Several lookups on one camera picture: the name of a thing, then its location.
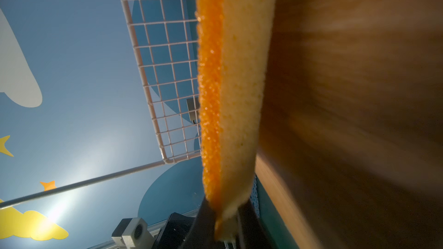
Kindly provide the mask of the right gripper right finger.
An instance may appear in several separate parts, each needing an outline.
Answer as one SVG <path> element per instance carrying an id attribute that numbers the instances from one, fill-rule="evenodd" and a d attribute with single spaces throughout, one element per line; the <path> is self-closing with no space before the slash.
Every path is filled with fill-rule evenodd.
<path id="1" fill-rule="evenodd" d="M 236 238 L 236 246 L 238 249 L 272 248 L 272 243 L 261 226 L 251 201 L 239 207 L 237 220 L 238 235 Z"/>

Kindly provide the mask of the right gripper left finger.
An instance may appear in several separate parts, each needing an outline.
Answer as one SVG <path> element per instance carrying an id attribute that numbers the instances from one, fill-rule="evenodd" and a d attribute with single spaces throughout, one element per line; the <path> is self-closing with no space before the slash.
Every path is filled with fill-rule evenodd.
<path id="1" fill-rule="evenodd" d="M 180 249 L 216 249 L 218 242 L 215 240 L 216 212 L 204 197 L 186 238 Z"/>

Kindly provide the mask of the orange sponge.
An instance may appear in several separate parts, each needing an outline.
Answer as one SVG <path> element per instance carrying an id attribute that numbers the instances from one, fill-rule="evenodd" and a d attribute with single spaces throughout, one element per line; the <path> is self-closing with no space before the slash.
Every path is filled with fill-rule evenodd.
<path id="1" fill-rule="evenodd" d="M 276 0 L 196 0 L 201 159 L 215 239 L 251 195 Z"/>

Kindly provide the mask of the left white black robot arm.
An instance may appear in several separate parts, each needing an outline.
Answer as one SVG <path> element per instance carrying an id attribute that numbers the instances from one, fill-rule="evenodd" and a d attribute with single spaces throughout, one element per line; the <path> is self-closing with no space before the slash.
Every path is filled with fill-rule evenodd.
<path id="1" fill-rule="evenodd" d="M 178 249 L 190 231 L 195 218 L 172 213 L 160 229 L 152 249 Z"/>

